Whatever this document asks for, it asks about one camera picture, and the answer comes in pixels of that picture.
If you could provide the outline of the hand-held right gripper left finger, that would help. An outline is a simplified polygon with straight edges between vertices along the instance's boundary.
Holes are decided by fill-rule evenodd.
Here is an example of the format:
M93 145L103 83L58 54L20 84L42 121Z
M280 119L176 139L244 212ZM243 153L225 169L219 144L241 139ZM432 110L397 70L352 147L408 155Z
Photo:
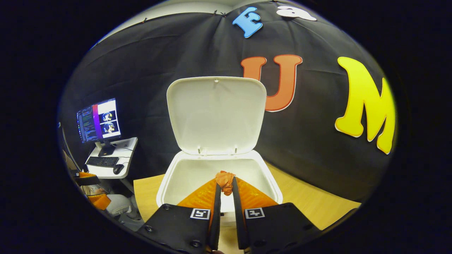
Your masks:
M137 233L166 251L208 254L218 249L221 187L211 179L178 204L163 204Z

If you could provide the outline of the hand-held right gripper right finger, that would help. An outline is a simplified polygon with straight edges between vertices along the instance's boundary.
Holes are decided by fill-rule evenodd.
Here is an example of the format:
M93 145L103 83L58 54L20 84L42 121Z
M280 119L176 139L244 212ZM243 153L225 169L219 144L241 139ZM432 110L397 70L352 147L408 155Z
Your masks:
M235 176L232 186L238 247L244 253L288 254L321 234L295 204L249 205L244 181Z

